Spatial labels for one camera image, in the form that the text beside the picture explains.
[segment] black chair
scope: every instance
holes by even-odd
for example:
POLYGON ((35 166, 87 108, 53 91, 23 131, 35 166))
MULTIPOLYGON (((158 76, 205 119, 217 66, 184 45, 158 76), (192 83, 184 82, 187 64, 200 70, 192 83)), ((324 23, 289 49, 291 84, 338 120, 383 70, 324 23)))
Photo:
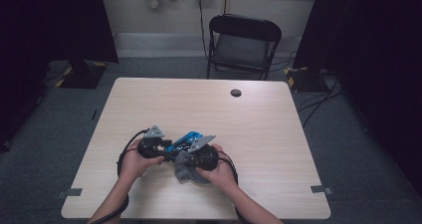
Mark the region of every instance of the black chair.
POLYGON ((263 74, 267 79, 282 30, 273 22, 233 14, 211 19, 207 79, 211 66, 263 74))

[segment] black controller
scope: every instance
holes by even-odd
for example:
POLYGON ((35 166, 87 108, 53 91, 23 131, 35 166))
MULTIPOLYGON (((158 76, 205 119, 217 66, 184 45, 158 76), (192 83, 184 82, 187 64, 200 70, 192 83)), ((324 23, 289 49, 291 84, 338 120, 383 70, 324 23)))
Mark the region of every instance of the black controller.
POLYGON ((218 153, 214 147, 208 144, 215 135, 197 137, 191 143, 183 142, 178 147, 172 147, 171 150, 167 149, 169 149, 172 141, 162 139, 163 137, 164 133, 157 125, 154 125, 143 136, 143 140, 138 147, 139 154, 145 158, 164 156, 164 161, 170 161, 174 160, 180 151, 187 151, 190 154, 185 159, 187 166, 200 167, 208 171, 217 167, 218 153))

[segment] person's left arm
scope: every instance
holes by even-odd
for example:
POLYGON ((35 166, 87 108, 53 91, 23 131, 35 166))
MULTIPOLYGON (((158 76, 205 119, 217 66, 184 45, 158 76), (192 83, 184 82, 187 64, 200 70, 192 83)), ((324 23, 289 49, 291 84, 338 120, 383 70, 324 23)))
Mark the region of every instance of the person's left arm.
MULTIPOLYGON (((121 207, 136 178, 142 176, 143 172, 145 172, 149 166, 159 164, 164 160, 163 156, 155 158, 142 157, 137 152, 140 141, 141 139, 134 141, 127 149, 128 152, 122 162, 121 172, 117 182, 88 223, 95 222, 121 207)), ((120 215, 117 215, 106 223, 119 223, 119 221, 120 215)))

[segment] light wood tabletop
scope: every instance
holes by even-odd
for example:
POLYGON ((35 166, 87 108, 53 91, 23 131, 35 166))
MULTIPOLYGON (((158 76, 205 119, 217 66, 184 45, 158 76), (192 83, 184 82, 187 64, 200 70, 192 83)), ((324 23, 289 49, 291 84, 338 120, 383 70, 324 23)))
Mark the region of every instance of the light wood tabletop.
MULTIPOLYGON (((189 131, 215 134, 239 174, 240 187, 280 219, 325 219, 330 210, 289 87, 282 82, 117 79, 68 196, 65 218, 90 218, 117 180, 128 141, 157 124, 173 141, 189 131), (237 89, 237 98, 231 91, 237 89)), ((129 192, 122 218, 237 219, 211 184, 179 182, 174 164, 147 169, 129 192)))

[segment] forearm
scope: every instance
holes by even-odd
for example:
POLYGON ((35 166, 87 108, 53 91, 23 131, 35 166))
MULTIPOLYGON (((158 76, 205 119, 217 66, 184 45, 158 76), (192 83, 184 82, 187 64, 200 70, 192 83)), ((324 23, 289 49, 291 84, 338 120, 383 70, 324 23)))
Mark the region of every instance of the forearm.
MULTIPOLYGON (((96 213, 94 213, 93 217, 91 217, 88 223, 97 221, 100 218, 103 218, 111 214, 111 212, 117 210, 124 203, 124 200, 126 199, 127 193, 129 192, 133 182, 134 180, 131 179, 119 178, 111 192, 108 194, 102 205, 99 207, 96 213)), ((117 215, 106 223, 118 223, 119 220, 120 215, 117 215)))
POLYGON ((233 186, 223 190, 240 214, 251 223, 282 223, 275 215, 249 197, 241 188, 233 186))

